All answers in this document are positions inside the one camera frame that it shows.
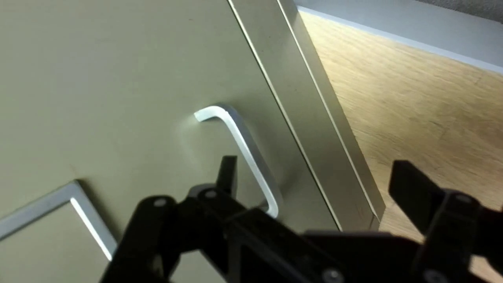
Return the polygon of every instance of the wooden floor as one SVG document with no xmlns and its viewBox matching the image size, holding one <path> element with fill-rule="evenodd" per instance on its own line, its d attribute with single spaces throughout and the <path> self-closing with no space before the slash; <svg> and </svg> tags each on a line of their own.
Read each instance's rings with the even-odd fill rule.
<svg viewBox="0 0 503 283">
<path fill-rule="evenodd" d="M 503 75 L 313 13 L 302 17 L 385 196 L 382 229 L 421 238 L 387 193 L 395 158 L 412 160 L 442 186 L 502 207 Z M 503 281 L 483 260 L 475 270 Z"/>
</svg>

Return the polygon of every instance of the cabinet door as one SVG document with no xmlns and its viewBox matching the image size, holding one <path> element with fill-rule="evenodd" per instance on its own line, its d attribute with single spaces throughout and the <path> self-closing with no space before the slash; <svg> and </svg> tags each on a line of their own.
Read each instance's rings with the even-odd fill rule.
<svg viewBox="0 0 503 283">
<path fill-rule="evenodd" d="M 0 215 L 80 179 L 120 237 L 142 197 L 181 201 L 225 153 L 239 155 L 237 199 L 256 205 L 264 196 L 226 125 L 193 116 L 226 101 L 281 190 L 281 219 L 336 227 L 226 0 L 8 1 L 0 35 Z M 72 213 L 2 240 L 2 281 L 99 278 L 107 260 Z M 13 267 L 30 254 L 47 257 Z"/>
</svg>

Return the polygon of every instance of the door handle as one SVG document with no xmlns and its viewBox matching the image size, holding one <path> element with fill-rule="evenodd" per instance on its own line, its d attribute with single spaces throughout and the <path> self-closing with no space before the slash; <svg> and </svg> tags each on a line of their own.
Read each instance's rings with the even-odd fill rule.
<svg viewBox="0 0 503 283">
<path fill-rule="evenodd" d="M 206 108 L 201 108 L 193 112 L 193 116 L 203 122 L 206 119 L 219 117 L 231 131 L 233 138 L 237 142 L 239 150 L 242 152 L 244 158 L 247 160 L 252 174 L 255 175 L 258 185 L 261 186 L 266 201 L 267 201 L 267 213 L 274 218 L 280 216 L 280 207 L 283 202 L 281 193 L 274 182 L 274 177 L 264 161 L 263 153 L 256 147 L 250 130 L 247 128 L 244 119 L 241 117 L 239 111 L 226 103 L 215 103 Z"/>
</svg>

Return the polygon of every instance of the metal frame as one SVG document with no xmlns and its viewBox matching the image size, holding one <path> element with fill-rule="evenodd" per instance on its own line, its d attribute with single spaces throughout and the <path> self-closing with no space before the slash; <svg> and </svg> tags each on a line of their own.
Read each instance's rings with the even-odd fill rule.
<svg viewBox="0 0 503 283">
<path fill-rule="evenodd" d="M 14 210 L 13 213 L 2 216 L 0 240 L 68 202 L 72 204 L 72 207 L 76 208 L 76 212 L 94 237 L 99 248 L 104 251 L 105 257 L 112 260 L 112 254 L 116 249 L 116 240 L 77 180 L 72 180 L 50 191 L 49 194 L 44 194 L 35 199 L 33 202 L 28 202 L 27 205 Z"/>
<path fill-rule="evenodd" d="M 333 221 L 341 230 L 374 227 L 384 197 L 297 6 L 292 0 L 228 2 Z"/>
</svg>

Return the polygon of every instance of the metal handle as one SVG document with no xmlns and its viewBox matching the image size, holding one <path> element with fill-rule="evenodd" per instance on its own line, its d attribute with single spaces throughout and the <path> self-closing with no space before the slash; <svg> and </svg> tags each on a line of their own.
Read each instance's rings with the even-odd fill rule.
<svg viewBox="0 0 503 283">
<path fill-rule="evenodd" d="M 237 147 L 241 149 L 244 158 L 247 160 L 258 185 L 261 186 L 266 201 L 267 213 L 274 218 L 280 216 L 281 193 L 275 185 L 272 174 L 263 158 L 263 153 L 258 150 L 248 128 L 245 127 L 237 109 L 226 103 L 209 105 L 193 112 L 193 116 L 201 122 L 211 117 L 219 117 L 230 128 L 234 136 Z"/>
</svg>

